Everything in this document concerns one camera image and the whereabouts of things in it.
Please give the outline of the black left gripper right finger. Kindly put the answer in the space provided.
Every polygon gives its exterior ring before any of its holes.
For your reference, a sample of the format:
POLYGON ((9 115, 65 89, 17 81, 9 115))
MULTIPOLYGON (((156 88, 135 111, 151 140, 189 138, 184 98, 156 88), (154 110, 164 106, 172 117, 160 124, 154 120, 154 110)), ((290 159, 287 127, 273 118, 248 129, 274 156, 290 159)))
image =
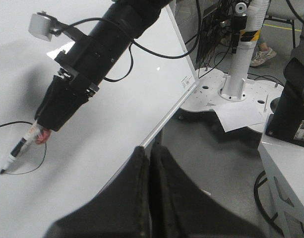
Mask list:
POLYGON ((254 224, 205 194, 167 147, 154 145, 149 172, 149 208, 154 238, 263 238, 254 224))

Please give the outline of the white robot base platform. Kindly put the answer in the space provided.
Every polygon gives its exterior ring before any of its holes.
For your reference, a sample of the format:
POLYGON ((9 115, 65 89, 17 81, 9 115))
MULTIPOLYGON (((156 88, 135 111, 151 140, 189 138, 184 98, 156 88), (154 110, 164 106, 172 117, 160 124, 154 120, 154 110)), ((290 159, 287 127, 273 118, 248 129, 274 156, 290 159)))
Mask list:
POLYGON ((280 98, 284 87, 269 80, 247 79, 243 100, 226 99, 220 94, 226 74, 218 69, 197 70, 199 85, 181 105, 189 113, 215 112, 225 132, 248 127, 258 133, 304 147, 304 120, 293 128, 288 122, 278 124, 277 115, 288 119, 293 107, 284 109, 280 98))

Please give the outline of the black robot torso link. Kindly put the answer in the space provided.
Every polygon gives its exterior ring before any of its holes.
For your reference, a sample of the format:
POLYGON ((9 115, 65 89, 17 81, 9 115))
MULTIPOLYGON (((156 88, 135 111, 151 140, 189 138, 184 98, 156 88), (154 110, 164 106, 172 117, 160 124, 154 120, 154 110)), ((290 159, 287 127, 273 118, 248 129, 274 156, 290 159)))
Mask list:
POLYGON ((284 68, 286 83, 266 135, 304 147, 304 26, 284 68))

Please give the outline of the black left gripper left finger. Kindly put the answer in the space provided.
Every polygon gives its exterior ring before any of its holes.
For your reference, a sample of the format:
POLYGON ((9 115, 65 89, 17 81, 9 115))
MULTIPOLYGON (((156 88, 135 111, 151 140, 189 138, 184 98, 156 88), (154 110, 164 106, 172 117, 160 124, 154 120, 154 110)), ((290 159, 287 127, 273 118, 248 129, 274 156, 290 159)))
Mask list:
POLYGON ((47 238, 149 238, 149 160, 141 146, 90 202, 55 221, 47 238))

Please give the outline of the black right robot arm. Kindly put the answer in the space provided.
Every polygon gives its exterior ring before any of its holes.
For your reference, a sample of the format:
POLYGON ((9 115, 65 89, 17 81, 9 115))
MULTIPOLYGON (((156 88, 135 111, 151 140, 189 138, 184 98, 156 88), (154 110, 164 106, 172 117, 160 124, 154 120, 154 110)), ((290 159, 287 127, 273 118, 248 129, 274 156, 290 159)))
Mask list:
POLYGON ((158 19, 167 0, 118 0, 88 34, 81 34, 67 53, 55 61, 61 66, 36 111, 40 126, 58 131, 98 91, 98 85, 131 40, 158 19))

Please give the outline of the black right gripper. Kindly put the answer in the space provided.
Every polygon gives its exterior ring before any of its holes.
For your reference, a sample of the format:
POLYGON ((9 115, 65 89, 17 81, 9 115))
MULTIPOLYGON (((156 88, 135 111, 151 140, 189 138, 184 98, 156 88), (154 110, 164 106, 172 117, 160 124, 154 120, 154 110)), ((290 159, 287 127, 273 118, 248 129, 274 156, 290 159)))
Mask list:
POLYGON ((84 76, 69 80, 53 76, 46 94, 38 107, 34 120, 40 126, 58 131, 91 96, 88 89, 92 82, 84 76))

